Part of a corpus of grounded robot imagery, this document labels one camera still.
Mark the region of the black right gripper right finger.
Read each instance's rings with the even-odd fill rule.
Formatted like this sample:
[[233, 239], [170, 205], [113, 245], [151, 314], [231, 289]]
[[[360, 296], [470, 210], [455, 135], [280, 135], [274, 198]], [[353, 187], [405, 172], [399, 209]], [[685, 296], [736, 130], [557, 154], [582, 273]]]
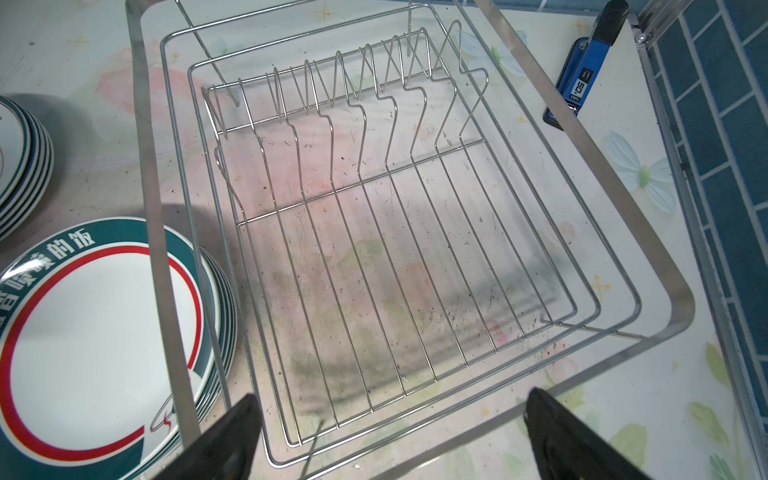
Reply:
[[647, 477], [544, 389], [529, 392], [524, 421], [542, 479]]

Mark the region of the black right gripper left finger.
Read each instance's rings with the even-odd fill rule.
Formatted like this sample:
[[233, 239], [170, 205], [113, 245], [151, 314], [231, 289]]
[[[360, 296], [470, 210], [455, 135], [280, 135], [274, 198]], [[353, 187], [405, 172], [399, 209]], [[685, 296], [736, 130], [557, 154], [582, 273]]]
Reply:
[[246, 394], [156, 479], [247, 479], [261, 431], [259, 402]]

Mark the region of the rearmost plate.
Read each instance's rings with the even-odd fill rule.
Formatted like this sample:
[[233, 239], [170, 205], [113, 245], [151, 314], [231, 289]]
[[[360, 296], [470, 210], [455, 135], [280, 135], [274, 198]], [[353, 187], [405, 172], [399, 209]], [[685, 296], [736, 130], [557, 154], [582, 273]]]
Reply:
[[22, 110], [11, 100], [1, 98], [1, 202], [7, 200], [28, 163], [31, 147], [30, 126]]

